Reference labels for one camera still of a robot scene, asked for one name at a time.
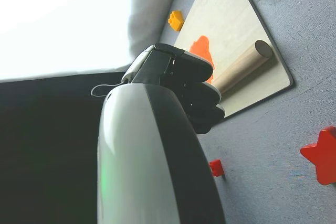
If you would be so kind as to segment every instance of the orange-yellow block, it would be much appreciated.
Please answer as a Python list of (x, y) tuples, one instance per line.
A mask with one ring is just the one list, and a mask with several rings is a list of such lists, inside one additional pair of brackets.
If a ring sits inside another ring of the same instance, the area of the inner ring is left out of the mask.
[(184, 23), (181, 11), (180, 10), (172, 11), (172, 13), (170, 13), (168, 23), (175, 31), (181, 31), (181, 28)]

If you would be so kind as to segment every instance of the robotic hand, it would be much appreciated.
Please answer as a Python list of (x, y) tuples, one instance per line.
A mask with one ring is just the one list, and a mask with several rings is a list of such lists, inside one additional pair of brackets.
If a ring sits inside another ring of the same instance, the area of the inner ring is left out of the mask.
[[(104, 101), (98, 138), (98, 223), (225, 223), (195, 133), (224, 117), (204, 82), (209, 62), (166, 44), (142, 52)], [(96, 86), (91, 94), (110, 91)]]

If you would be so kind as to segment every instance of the rolling pin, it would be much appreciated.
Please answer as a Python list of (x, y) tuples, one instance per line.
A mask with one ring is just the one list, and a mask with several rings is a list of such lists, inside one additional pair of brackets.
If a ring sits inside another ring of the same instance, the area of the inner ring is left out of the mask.
[(260, 67), (272, 55), (272, 48), (263, 40), (257, 40), (232, 65), (222, 72), (213, 81), (212, 85), (223, 94)]

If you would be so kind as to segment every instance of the cutting board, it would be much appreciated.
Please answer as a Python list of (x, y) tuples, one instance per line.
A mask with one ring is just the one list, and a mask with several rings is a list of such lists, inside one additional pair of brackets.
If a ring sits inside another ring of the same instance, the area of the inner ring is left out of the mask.
[(193, 42), (206, 36), (214, 64), (213, 80), (256, 40), (264, 40), (273, 48), (274, 57), (222, 95), (220, 104), (226, 117), (293, 83), (251, 3), (249, 0), (195, 0), (174, 45), (189, 51)]

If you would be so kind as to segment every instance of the orange play dough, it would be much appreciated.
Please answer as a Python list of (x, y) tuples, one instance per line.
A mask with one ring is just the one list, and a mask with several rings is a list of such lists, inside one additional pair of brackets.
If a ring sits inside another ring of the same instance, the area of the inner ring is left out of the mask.
[[(194, 41), (193, 45), (191, 46), (189, 52), (192, 54), (198, 55), (201, 58), (209, 61), (212, 65), (212, 68), (215, 69), (214, 63), (211, 58), (211, 54), (209, 52), (209, 40), (205, 36), (200, 36), (198, 41)], [(208, 83), (211, 83), (211, 80), (213, 79), (213, 75), (206, 81)]]

